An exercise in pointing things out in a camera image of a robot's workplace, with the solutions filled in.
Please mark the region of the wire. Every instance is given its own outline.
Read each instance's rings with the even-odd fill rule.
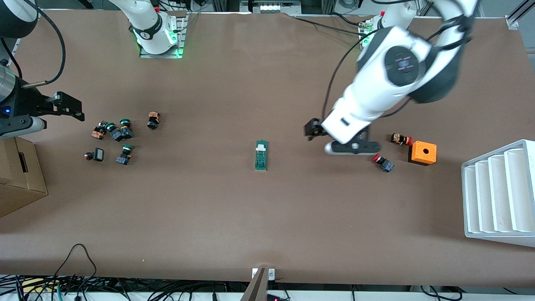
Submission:
[[[371,1],[374,2],[374,3],[377,3],[377,4],[397,4],[397,3],[405,3],[405,2],[415,1],[415,0],[396,0],[396,1],[371,0]]]
[[[22,70],[20,69],[19,63],[13,56],[13,53],[9,50],[9,47],[7,46],[3,37],[0,37],[0,41],[2,42],[2,46],[4,46],[5,52],[7,52],[7,55],[9,55],[9,58],[13,62],[13,65],[15,65],[15,67],[17,68],[17,72],[19,73],[20,79],[22,79]]]
[[[59,32],[59,28],[56,26],[56,24],[54,24],[52,19],[47,16],[47,14],[45,14],[39,7],[37,7],[37,5],[33,4],[30,0],[24,0],[24,2],[26,2],[34,10],[36,10],[40,15],[43,16],[44,19],[48,21],[48,23],[50,23],[50,26],[52,26],[52,28],[54,29],[54,31],[56,31],[56,34],[58,35],[59,43],[62,45],[62,63],[59,66],[58,73],[51,80],[45,80],[44,83],[40,86],[48,85],[55,82],[62,75],[63,69],[65,68],[65,41],[63,40],[61,32]]]
[[[352,31],[348,31],[348,30],[345,30],[345,29],[342,29],[342,28],[336,28],[336,27],[332,27],[332,26],[329,26],[329,25],[317,23],[317,22],[314,22],[314,21],[301,19],[301,18],[298,18],[298,17],[294,17],[294,19],[299,20],[299,21],[303,21],[303,22],[307,22],[307,23],[310,23],[310,24],[322,26],[322,27],[325,27],[325,28],[328,28],[328,29],[332,29],[334,31],[340,31],[340,32],[345,32],[345,33],[350,33],[350,34],[356,34],[356,35],[359,35],[359,36],[365,36],[365,34],[363,34],[363,33],[352,32]]]
[[[117,281],[119,281],[119,285],[120,285],[121,288],[123,289],[123,292],[125,292],[125,297],[128,299],[128,301],[132,301],[132,300],[130,299],[130,296],[129,296],[128,293],[126,292],[125,287],[123,286],[123,283],[121,282],[121,279],[117,278]]]
[[[169,3],[169,1],[167,1],[167,3],[161,1],[161,0],[158,0],[158,3],[164,8],[164,9],[167,9],[164,5],[167,5],[169,7],[171,7],[171,10],[174,11],[173,7],[177,7],[177,8],[182,8],[182,7],[179,7],[179,6],[174,6],[174,5],[171,5],[171,3]]]
[[[85,301],[87,301],[87,297],[86,297],[86,291],[82,290],[82,295],[83,295],[83,299]]]
[[[68,280],[67,291],[65,292],[65,296],[67,296],[67,294],[68,294],[69,291],[71,290],[72,279],[74,278],[75,275],[76,275],[76,274],[73,274],[72,277]]]
[[[288,291],[282,285],[281,287],[284,290],[284,293],[286,294],[286,301],[289,301],[291,298],[290,298],[290,295],[288,294]]]
[[[513,295],[518,295],[518,293],[516,292],[513,292],[512,290],[508,289],[508,288],[503,288],[505,289],[506,291],[508,291],[509,293],[513,294]]]
[[[355,301],[355,287],[354,284],[351,285],[351,298]]]
[[[56,286],[56,292],[58,294],[58,299],[59,301],[63,301],[63,298],[62,298],[62,292],[60,291],[60,283],[58,283],[58,285]]]
[[[19,301],[24,300],[24,292],[22,290],[22,285],[20,284],[19,276],[16,276],[16,288],[17,288],[17,296],[19,297]]]
[[[69,259],[69,257],[71,256],[72,254],[72,251],[74,250],[75,247],[77,246],[81,246],[83,248],[83,250],[85,251],[86,253],[86,257],[87,259],[89,259],[89,262],[91,262],[91,264],[93,265],[93,274],[89,277],[89,278],[85,278],[82,283],[80,284],[80,286],[78,287],[78,291],[77,291],[77,295],[80,293],[80,290],[81,288],[83,287],[83,285],[91,278],[93,278],[95,276],[95,274],[97,273],[97,266],[95,265],[95,263],[93,262],[93,260],[91,259],[91,257],[89,256],[89,253],[87,252],[87,248],[86,246],[84,246],[83,244],[75,244],[72,246],[71,250],[69,251],[67,257],[65,258],[65,260],[63,261],[63,263],[59,266],[59,268],[56,270],[56,272],[54,273],[54,277],[56,277],[58,275],[58,272],[59,270],[61,270],[61,268],[65,265],[65,263],[67,262],[67,260]]]
[[[349,21],[349,20],[348,20],[346,17],[344,17],[343,14],[341,14],[341,13],[337,13],[337,12],[334,12],[334,11],[333,11],[331,14],[340,17],[344,22],[346,22],[346,23],[348,23],[348,24],[358,26],[358,23],[357,23],[357,22]]]
[[[430,35],[427,39],[425,39],[426,42],[429,42],[431,41],[431,39],[433,39],[434,37],[436,37],[437,35],[441,34],[443,32],[443,30],[439,29],[437,30],[435,33],[433,33],[432,35]]]
[[[404,104],[402,104],[399,108],[397,108],[395,111],[393,111],[392,113],[384,114],[380,116],[379,118],[390,117],[394,114],[399,113],[399,111],[401,111],[411,100],[412,100],[411,98],[407,99],[407,101]]]
[[[327,110],[327,103],[329,102],[329,95],[331,95],[331,88],[332,88],[332,85],[333,85],[333,82],[334,82],[334,77],[336,76],[336,73],[338,72],[338,69],[342,65],[343,60],[346,59],[346,57],[349,55],[351,50],[353,50],[353,48],[355,48],[360,42],[362,42],[365,38],[367,38],[368,36],[374,34],[375,32],[377,32],[377,30],[372,31],[372,32],[370,32],[368,34],[365,34],[355,44],[353,44],[353,46],[351,46],[351,48],[349,48],[346,51],[346,53],[342,56],[342,59],[340,59],[340,61],[338,62],[338,65],[336,66],[336,68],[334,68],[333,74],[331,76],[331,80],[329,81],[329,86],[327,87],[327,93],[325,94],[325,102],[323,103],[323,107],[322,107],[322,120],[325,119],[325,111]]]
[[[191,21],[188,22],[188,24],[186,24],[186,27],[182,28],[182,29],[178,29],[176,30],[177,33],[179,32],[183,32],[186,30],[186,28],[188,28],[188,26],[193,23],[193,21],[195,21],[195,19],[197,19],[199,17],[199,15],[201,14],[201,11],[203,10],[202,6],[199,6],[199,11],[197,12],[197,14],[193,17],[193,19]]]
[[[430,294],[428,292],[426,292],[424,290],[424,286],[423,285],[420,285],[420,289],[422,290],[422,292],[424,292],[424,294],[430,296],[430,297],[433,297],[433,298],[436,298],[438,301],[441,301],[442,299],[444,300],[448,300],[448,301],[461,301],[463,299],[463,293],[459,292],[459,298],[457,299],[452,299],[452,298],[446,298],[444,296],[441,296],[438,294],[437,290],[434,288],[434,286],[430,285],[429,286],[431,288],[431,290],[434,292],[434,295],[433,294]]]

